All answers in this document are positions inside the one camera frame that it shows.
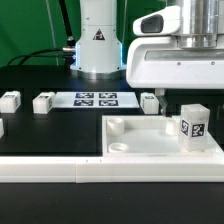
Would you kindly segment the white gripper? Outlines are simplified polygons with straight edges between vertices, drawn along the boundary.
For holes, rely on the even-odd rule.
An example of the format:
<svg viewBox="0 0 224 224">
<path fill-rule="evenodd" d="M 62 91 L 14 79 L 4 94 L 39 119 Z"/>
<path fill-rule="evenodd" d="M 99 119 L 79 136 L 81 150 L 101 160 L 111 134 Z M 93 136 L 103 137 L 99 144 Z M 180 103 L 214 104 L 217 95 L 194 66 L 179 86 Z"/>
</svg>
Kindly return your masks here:
<svg viewBox="0 0 224 224">
<path fill-rule="evenodd" d="M 224 4 L 168 4 L 136 19 L 126 79 L 155 88 L 166 115 L 165 89 L 224 88 Z"/>
</svg>

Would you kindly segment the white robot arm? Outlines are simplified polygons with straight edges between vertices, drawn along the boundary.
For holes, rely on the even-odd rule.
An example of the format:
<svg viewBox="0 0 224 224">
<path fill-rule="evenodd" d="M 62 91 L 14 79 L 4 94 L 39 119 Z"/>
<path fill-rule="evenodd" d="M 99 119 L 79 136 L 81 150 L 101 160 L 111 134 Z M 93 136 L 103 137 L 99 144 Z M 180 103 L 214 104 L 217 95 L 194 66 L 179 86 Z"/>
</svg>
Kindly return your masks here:
<svg viewBox="0 0 224 224">
<path fill-rule="evenodd" d="M 224 0 L 166 0 L 136 19 L 127 61 L 116 36 L 117 0 L 80 0 L 81 38 L 70 69 L 87 79 L 121 70 L 133 88 L 224 89 Z"/>
</svg>

